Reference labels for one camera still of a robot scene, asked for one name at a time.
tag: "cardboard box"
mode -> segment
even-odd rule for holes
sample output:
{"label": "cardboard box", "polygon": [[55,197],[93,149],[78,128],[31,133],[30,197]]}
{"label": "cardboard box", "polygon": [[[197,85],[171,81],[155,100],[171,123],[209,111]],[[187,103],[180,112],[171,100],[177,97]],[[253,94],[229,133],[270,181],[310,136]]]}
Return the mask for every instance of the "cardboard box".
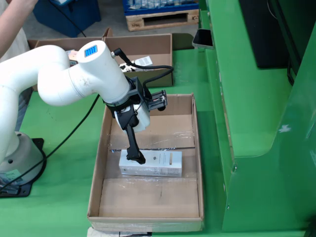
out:
{"label": "cardboard box", "polygon": [[99,231],[189,232],[203,227],[198,121],[193,95],[168,95],[163,112],[136,133],[140,149],[182,151],[182,177],[123,176],[120,151],[129,147],[105,109],[90,193],[88,219]]}
{"label": "cardboard box", "polygon": [[[111,28],[107,28],[101,37],[86,37],[86,38],[65,38],[65,39],[45,39],[45,40],[29,40],[30,49],[38,48],[44,45],[56,45],[63,48],[65,51],[79,51],[84,45],[94,40],[104,40],[106,36],[112,36]],[[37,85],[33,86],[33,90],[37,91]]]}
{"label": "cardboard box", "polygon": [[[128,36],[128,37],[105,37],[105,43],[110,51],[121,48],[129,60],[136,60],[150,56],[153,66],[172,66],[172,34],[150,35],[150,36]],[[115,60],[118,64],[124,63],[120,57]],[[129,78],[138,77],[141,83],[146,79],[158,76],[168,69],[156,69],[147,72],[124,73]],[[172,74],[148,83],[148,87],[172,86]]]}

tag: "blue label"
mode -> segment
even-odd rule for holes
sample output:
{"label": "blue label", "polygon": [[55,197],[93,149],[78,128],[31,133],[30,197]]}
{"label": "blue label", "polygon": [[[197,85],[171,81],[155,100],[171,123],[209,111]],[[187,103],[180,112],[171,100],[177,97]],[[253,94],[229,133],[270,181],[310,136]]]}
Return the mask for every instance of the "blue label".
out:
{"label": "blue label", "polygon": [[93,46],[93,47],[91,47],[91,48],[89,48],[89,49],[86,49],[86,50],[84,51],[84,56],[85,56],[85,57],[88,57],[88,56],[90,56],[91,54],[96,53],[97,51],[98,51],[98,48],[97,48],[97,46],[95,45],[95,46]]}

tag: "wooden pallet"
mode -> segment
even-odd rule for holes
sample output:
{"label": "wooden pallet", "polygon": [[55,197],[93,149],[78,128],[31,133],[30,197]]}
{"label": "wooden pallet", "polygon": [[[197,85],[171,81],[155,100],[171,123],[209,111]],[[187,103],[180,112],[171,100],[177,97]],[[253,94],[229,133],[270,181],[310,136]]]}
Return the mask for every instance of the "wooden pallet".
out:
{"label": "wooden pallet", "polygon": [[142,31],[198,23],[199,10],[162,12],[126,16],[129,31]]}

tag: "floor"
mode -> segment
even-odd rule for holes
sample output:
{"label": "floor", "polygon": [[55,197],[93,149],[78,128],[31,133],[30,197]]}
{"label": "floor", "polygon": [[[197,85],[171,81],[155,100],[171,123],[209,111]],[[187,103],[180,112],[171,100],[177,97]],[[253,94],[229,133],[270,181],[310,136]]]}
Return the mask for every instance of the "floor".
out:
{"label": "floor", "polygon": [[[198,25],[189,25],[129,32],[124,16],[122,0],[99,0],[99,7],[102,20],[94,23],[84,31],[87,37],[101,36],[107,27],[113,29],[114,36],[139,36],[165,33],[189,33],[194,36],[198,29]],[[44,40],[67,37],[39,23],[33,14],[28,17],[23,28],[28,39]]]}

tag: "green metal cabinet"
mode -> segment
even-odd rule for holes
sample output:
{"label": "green metal cabinet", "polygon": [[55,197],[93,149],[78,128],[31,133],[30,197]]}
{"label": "green metal cabinet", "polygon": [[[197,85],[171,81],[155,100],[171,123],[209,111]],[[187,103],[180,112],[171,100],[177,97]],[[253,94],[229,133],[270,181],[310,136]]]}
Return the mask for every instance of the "green metal cabinet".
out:
{"label": "green metal cabinet", "polygon": [[222,231],[304,229],[316,214],[316,27],[292,88],[286,69],[256,67],[238,0],[209,0],[208,11]]}

